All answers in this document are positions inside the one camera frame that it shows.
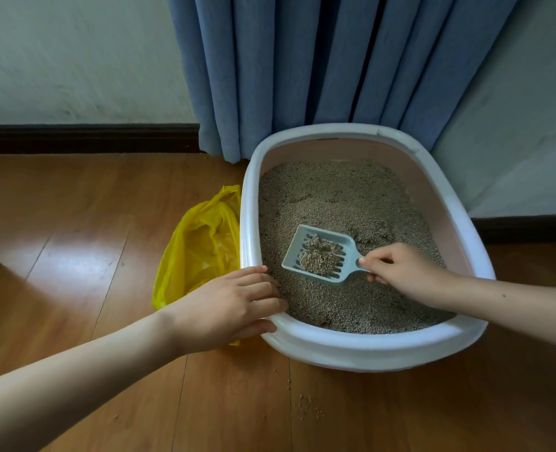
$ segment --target litter scoop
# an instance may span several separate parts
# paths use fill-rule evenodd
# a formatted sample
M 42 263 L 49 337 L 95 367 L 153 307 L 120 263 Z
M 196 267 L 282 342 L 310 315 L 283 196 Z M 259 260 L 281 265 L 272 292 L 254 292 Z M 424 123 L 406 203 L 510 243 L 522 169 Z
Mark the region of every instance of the litter scoop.
M 340 284 L 355 271 L 370 272 L 357 264 L 360 257 L 350 236 L 299 225 L 282 268 L 312 280 Z

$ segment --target wooden floor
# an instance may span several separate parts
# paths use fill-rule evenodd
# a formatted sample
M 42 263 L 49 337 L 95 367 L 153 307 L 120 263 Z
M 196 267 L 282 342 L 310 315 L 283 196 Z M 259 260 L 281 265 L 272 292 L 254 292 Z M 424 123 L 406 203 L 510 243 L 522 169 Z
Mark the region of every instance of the wooden floor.
M 153 312 L 182 214 L 245 166 L 203 155 L 0 157 L 0 374 Z M 488 248 L 503 280 L 556 286 L 556 244 Z M 556 451 L 556 348 L 490 326 L 423 367 L 353 374 L 261 339 L 165 366 L 54 451 Z

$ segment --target person's left arm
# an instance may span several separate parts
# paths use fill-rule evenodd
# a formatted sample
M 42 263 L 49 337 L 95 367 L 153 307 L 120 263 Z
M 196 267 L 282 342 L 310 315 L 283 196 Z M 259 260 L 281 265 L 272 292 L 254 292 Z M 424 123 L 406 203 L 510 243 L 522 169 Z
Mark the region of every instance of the person's left arm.
M 272 333 L 288 308 L 266 267 L 214 279 L 122 330 L 0 376 L 0 450 L 40 450 L 174 359 Z

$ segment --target pink inner wall of litter box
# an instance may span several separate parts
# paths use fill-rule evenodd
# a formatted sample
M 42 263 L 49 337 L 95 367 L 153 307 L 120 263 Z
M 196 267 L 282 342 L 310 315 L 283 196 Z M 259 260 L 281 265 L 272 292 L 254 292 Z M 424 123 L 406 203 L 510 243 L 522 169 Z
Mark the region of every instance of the pink inner wall of litter box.
M 439 194 L 416 160 L 400 149 L 377 141 L 355 138 L 296 142 L 269 151 L 262 162 L 260 175 L 291 161 L 360 159 L 377 161 L 399 177 L 429 224 L 433 240 L 448 270 L 474 275 Z

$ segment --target hand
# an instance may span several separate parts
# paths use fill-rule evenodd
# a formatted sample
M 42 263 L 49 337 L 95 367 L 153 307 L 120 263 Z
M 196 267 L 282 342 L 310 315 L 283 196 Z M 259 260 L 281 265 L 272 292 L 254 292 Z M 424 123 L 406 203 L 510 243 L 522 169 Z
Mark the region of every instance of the hand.
M 252 266 L 233 271 L 158 311 L 172 320 L 182 354 L 275 332 L 274 323 L 263 318 L 286 311 L 288 303 L 267 270 Z
M 418 249 L 395 243 L 369 252 L 359 264 L 372 271 L 370 282 L 390 284 L 404 295 L 430 307 L 442 307 L 444 292 L 458 275 L 436 265 Z

